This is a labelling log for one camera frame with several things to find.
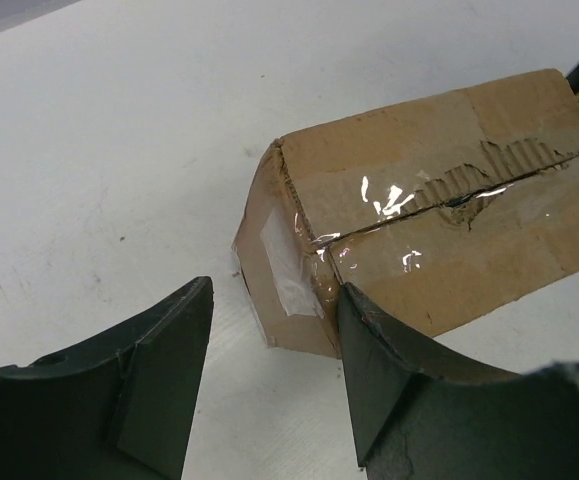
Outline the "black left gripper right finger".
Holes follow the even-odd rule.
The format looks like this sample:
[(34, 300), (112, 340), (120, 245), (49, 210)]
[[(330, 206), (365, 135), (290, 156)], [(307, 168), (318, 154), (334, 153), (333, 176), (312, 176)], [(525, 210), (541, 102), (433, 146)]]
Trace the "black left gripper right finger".
[(579, 479), (579, 363), (517, 374), (460, 354), (353, 284), (337, 319), (358, 465), (371, 479)]

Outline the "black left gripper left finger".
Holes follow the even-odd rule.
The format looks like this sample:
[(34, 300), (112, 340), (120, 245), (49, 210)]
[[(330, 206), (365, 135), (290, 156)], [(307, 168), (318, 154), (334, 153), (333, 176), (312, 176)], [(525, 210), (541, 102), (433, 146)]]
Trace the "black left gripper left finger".
[(28, 366), (0, 367), (0, 479), (178, 479), (214, 309), (202, 276)]

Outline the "brown cardboard express box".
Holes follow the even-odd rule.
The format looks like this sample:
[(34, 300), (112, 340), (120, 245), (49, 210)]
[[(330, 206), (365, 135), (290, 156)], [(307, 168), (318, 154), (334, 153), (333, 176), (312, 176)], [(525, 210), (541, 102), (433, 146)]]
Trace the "brown cardboard express box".
[(348, 283), (452, 331), (579, 272), (579, 101), (543, 69), (286, 134), (233, 250), (269, 346), (339, 357)]

